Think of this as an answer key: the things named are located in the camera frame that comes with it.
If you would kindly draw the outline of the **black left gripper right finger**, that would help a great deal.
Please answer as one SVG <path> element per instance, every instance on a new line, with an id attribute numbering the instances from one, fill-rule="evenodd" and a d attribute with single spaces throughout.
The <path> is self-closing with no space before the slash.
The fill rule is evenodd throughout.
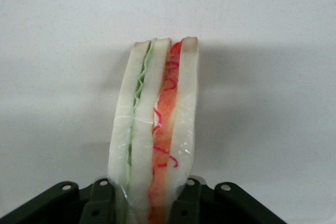
<path id="1" fill-rule="evenodd" d="M 190 177 L 174 201 L 169 223 L 285 223 L 257 199 L 231 182 L 214 189 Z"/>

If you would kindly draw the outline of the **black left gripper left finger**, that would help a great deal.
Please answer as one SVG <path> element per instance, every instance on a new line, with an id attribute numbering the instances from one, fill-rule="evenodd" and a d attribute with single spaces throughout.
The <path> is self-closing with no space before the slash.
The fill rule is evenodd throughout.
<path id="1" fill-rule="evenodd" d="M 60 182 L 1 217 L 1 223 L 117 223 L 116 192 L 106 178 L 83 189 Z"/>

